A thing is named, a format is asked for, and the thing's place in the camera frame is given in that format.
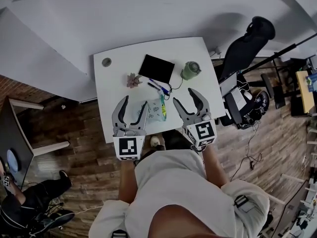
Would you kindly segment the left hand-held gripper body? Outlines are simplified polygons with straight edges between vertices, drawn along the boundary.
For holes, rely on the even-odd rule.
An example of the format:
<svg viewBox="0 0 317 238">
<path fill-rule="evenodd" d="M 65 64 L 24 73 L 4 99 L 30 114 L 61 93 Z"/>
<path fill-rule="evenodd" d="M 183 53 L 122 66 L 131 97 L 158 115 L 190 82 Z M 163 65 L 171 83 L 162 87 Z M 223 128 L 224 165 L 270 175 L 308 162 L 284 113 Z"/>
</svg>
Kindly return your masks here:
<svg viewBox="0 0 317 238">
<path fill-rule="evenodd" d="M 140 160 L 145 137 L 145 130 L 116 127 L 113 143 L 117 159 L 120 161 Z"/>
</svg>

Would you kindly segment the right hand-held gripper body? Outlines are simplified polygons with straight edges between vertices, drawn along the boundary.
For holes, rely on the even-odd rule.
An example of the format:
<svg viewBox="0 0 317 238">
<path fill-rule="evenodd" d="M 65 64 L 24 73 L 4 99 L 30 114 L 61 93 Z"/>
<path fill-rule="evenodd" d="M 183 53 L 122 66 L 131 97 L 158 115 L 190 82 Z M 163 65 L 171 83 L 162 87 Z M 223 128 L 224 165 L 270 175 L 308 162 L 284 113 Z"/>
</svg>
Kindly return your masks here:
<svg viewBox="0 0 317 238">
<path fill-rule="evenodd" d="M 192 141 L 191 149 L 194 151 L 203 151 L 217 138 L 216 124 L 210 113 L 186 118 L 183 128 Z"/>
</svg>

